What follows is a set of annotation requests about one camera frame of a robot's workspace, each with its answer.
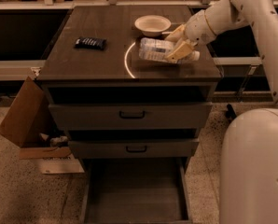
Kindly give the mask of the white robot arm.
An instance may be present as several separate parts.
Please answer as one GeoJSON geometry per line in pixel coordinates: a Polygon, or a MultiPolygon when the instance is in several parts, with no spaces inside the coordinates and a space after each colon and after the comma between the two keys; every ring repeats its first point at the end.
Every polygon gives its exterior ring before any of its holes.
{"type": "Polygon", "coordinates": [[[227,128],[221,151],[219,224],[278,224],[278,14],[272,0],[220,0],[168,39],[168,61],[193,52],[203,35],[248,24],[273,97],[272,108],[249,110],[227,128]]]}

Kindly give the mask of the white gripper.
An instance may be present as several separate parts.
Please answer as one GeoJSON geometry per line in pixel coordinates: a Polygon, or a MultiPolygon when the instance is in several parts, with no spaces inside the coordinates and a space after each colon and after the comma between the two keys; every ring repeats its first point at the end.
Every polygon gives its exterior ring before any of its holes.
{"type": "Polygon", "coordinates": [[[216,34],[206,19],[205,11],[200,10],[189,18],[186,25],[179,25],[165,38],[166,41],[177,43],[165,55],[164,59],[172,63],[177,62],[192,53],[195,50],[196,43],[199,45],[207,45],[215,39],[216,34]],[[180,40],[185,36],[189,40],[180,40]]]}

